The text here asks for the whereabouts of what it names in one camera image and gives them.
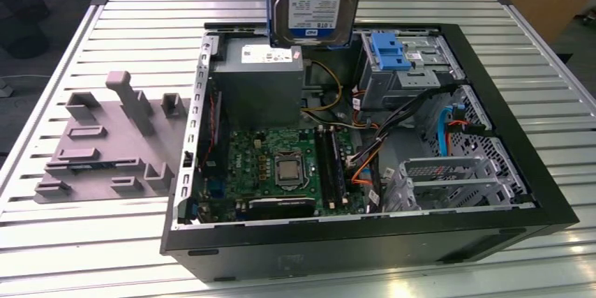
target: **ribbed metal surface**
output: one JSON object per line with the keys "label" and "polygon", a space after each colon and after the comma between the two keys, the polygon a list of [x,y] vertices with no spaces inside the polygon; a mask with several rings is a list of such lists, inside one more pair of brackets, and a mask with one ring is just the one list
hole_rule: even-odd
{"label": "ribbed metal surface", "polygon": [[166,92],[186,98],[204,23],[264,21],[259,0],[111,0],[87,16],[72,61],[66,59],[64,71],[55,74],[62,76],[58,86],[48,87],[55,93],[36,108],[39,124],[23,134],[0,174],[0,295],[596,295],[595,106],[512,13],[494,0],[362,0],[359,21],[462,25],[580,224],[471,265],[207,285],[159,254],[166,198],[38,205],[34,188],[67,125],[63,104],[71,93],[92,91],[98,99],[115,100],[104,75],[122,69],[148,98]]}

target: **black wire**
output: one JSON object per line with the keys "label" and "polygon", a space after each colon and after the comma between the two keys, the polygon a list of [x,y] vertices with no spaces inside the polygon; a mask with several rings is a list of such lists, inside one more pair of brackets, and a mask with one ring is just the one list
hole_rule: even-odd
{"label": "black wire", "polygon": [[379,205],[376,205],[376,213],[383,212],[383,185],[382,185],[382,174],[379,172],[379,155],[370,162],[371,169],[371,180],[372,180],[372,190],[375,190],[379,195]]}
{"label": "black wire", "polygon": [[403,104],[384,120],[383,124],[379,126],[375,132],[375,142],[368,145],[368,147],[354,155],[352,161],[359,159],[367,153],[370,153],[376,146],[383,145],[384,139],[388,135],[388,129],[398,126],[403,121],[406,121],[420,109],[426,99],[432,97],[435,94],[443,93],[444,89],[430,89],[419,94],[414,99],[411,99],[406,104]]}

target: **cable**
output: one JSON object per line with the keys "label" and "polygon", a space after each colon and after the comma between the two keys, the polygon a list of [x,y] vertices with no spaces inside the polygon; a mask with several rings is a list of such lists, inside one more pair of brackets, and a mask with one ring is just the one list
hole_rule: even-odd
{"label": "cable", "polygon": [[454,106],[446,106],[439,114],[438,120],[438,140],[439,140],[439,154],[447,156],[447,141],[446,141],[446,118],[454,112]]}
{"label": "cable", "polygon": [[207,154],[206,154],[206,158],[203,159],[203,162],[202,162],[202,169],[203,169],[203,166],[206,165],[206,163],[207,163],[207,160],[208,160],[208,155],[212,153],[212,150],[214,150],[214,146],[215,146],[215,102],[214,102],[214,94],[211,94],[210,95],[210,97],[208,97],[208,100],[210,100],[210,103],[211,103],[211,110],[210,110],[210,114],[211,114],[211,117],[210,117],[210,119],[211,119],[211,131],[212,131],[212,141],[210,142],[210,144],[208,144],[208,150],[207,150]]}
{"label": "cable", "polygon": [[383,124],[379,126],[379,130],[376,131],[375,136],[379,136],[383,131],[386,130],[386,128],[388,128],[392,124],[395,124],[396,122],[402,122],[403,120],[406,120],[403,118],[403,115],[406,114],[406,111],[410,109],[411,106],[414,106],[416,104],[418,101],[424,101],[426,99],[426,92],[423,92],[422,94],[419,94],[415,98],[412,98],[406,104],[403,104],[391,114],[390,117],[383,121]]}
{"label": "cable", "polygon": [[372,185],[372,182],[371,182],[371,181],[367,181],[367,180],[364,180],[364,179],[355,179],[355,180],[352,181],[352,184],[366,184],[366,185]]}
{"label": "cable", "polygon": [[320,124],[328,124],[328,125],[336,125],[336,126],[343,126],[343,127],[348,127],[352,129],[364,129],[364,127],[359,127],[359,126],[352,126],[348,124],[344,124],[343,122],[332,122],[332,121],[327,121],[323,120],[322,118],[319,118],[312,112],[308,111],[302,111],[312,120],[315,120],[316,122],[319,122]]}
{"label": "cable", "polygon": [[[359,112],[360,112],[359,110],[354,110],[354,113],[352,113],[352,124],[355,126],[359,126],[359,127],[367,127],[367,124],[362,124],[362,123],[358,122],[358,114],[359,114]],[[371,123],[371,128],[379,129],[379,125],[375,124],[375,123]]]}
{"label": "cable", "polygon": [[338,75],[334,73],[334,71],[319,61],[312,60],[312,64],[316,64],[318,66],[320,66],[323,68],[323,70],[327,71],[327,73],[334,77],[335,83],[338,84],[338,97],[335,98],[334,103],[328,104],[327,106],[322,106],[322,107],[312,107],[312,108],[303,108],[303,111],[324,111],[332,107],[335,107],[340,100],[342,100],[342,83],[339,82],[339,78]]}
{"label": "cable", "polygon": [[372,190],[379,196],[379,203],[376,205],[376,213],[383,212],[383,185],[382,185],[382,173],[379,172],[379,155],[371,160],[371,180],[372,180]]}
{"label": "cable", "polygon": [[[470,125],[470,122],[463,121],[463,120],[454,120],[448,123],[448,126],[454,126],[454,125]],[[446,142],[447,142],[447,155],[451,155],[451,133],[447,132],[446,135]]]}
{"label": "cable", "polygon": [[352,157],[351,157],[351,159],[350,159],[350,163],[352,163],[352,162],[356,162],[358,160],[360,160],[360,158],[364,156],[364,155],[367,155],[371,151],[374,151],[375,150],[375,148],[376,148],[376,146],[379,145],[379,144],[382,144],[383,143],[383,141],[384,141],[384,139],[386,139],[386,137],[388,136],[390,134],[388,133],[386,133],[382,137],[378,137],[376,138],[376,140],[375,140],[375,142],[363,150],[363,151],[360,151],[360,152],[358,152],[356,153],[356,155],[354,155]]}
{"label": "cable", "polygon": [[304,185],[303,185],[303,187],[300,189],[307,188],[308,184],[311,183],[311,178],[308,178],[308,176],[307,176],[308,169],[307,169],[307,161],[304,159],[304,156],[302,157],[302,166],[304,167],[303,168],[303,175],[304,175],[304,179],[307,179],[307,183],[304,183]]}
{"label": "cable", "polygon": [[367,158],[367,160],[364,161],[363,165],[360,166],[359,170],[356,171],[356,173],[352,176],[352,183],[355,181],[359,181],[358,179],[358,175],[363,172],[364,168],[367,167],[367,165],[370,164],[371,160],[375,158],[375,155],[379,154],[379,151],[382,150],[382,146],[379,146],[379,148],[371,153],[370,157]]}
{"label": "cable", "polygon": [[[319,96],[319,103],[320,103],[322,106],[327,105],[327,103],[326,103],[326,94],[322,94]],[[326,110],[326,112],[331,116],[334,122],[342,122],[342,120],[339,119],[338,115],[334,113],[332,110]]]}
{"label": "cable", "polygon": [[12,75],[12,76],[2,76],[0,80],[3,80],[6,78],[19,78],[19,77],[43,77],[43,78],[50,78],[52,76],[47,76],[47,75]]}

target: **yellow wire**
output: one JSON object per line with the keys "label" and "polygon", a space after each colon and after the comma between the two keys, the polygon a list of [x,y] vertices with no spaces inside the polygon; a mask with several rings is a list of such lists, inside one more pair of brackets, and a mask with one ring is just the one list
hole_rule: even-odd
{"label": "yellow wire", "polygon": [[338,105],[339,101],[342,100],[342,83],[339,82],[338,75],[334,73],[332,69],[330,69],[326,64],[320,63],[319,61],[312,61],[316,65],[319,65],[326,71],[330,73],[330,75],[334,77],[335,83],[338,83],[338,98],[335,99],[334,103],[328,104],[327,106],[322,107],[312,107],[312,108],[303,108],[303,111],[324,111],[328,108]]}

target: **metal table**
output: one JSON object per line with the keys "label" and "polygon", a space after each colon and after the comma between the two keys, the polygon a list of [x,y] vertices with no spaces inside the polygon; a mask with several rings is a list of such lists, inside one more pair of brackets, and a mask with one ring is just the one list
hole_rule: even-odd
{"label": "metal table", "polygon": [[191,95],[203,25],[264,20],[262,0],[110,0],[92,5],[0,172],[0,295],[454,297],[596,294],[596,104],[516,9],[495,0],[362,0],[362,22],[462,25],[582,223],[475,264],[202,283],[159,254],[166,198],[38,205],[74,91],[116,99],[108,70],[148,98]]}

